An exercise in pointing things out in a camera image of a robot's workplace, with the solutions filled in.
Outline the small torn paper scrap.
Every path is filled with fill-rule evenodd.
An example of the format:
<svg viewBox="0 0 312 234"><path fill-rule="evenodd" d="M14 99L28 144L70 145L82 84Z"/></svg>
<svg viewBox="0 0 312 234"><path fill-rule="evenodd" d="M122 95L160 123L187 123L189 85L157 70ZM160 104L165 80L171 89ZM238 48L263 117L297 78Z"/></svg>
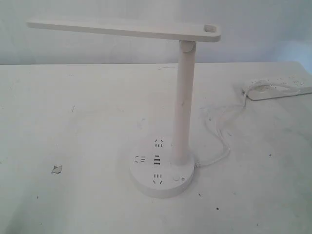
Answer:
<svg viewBox="0 0 312 234"><path fill-rule="evenodd" d="M52 174L60 174L62 172L62 165L54 166L51 173Z"/></svg>

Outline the white power strip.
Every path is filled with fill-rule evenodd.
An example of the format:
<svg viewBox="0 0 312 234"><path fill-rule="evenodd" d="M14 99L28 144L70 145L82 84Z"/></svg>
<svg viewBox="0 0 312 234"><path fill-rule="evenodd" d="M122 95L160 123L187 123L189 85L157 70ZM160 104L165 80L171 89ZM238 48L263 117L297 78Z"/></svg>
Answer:
<svg viewBox="0 0 312 234"><path fill-rule="evenodd" d="M257 78L245 82L242 86L244 93L250 87L261 84L250 90L247 94L252 101L298 96L312 93L311 76L276 76Z"/></svg>

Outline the white desk lamp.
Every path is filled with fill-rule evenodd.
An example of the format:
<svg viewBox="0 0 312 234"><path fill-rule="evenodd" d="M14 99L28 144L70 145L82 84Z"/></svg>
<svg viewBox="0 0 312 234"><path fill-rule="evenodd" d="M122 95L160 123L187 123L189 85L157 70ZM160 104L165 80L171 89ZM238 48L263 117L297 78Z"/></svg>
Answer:
<svg viewBox="0 0 312 234"><path fill-rule="evenodd" d="M130 155L130 175L137 188L150 197L169 198L187 189L195 172L189 151L189 130L195 52L198 42L218 42L221 30L213 24L145 23L106 19L102 22L74 19L30 19L28 27L69 32L167 39L179 41L173 138L157 137Z"/></svg>

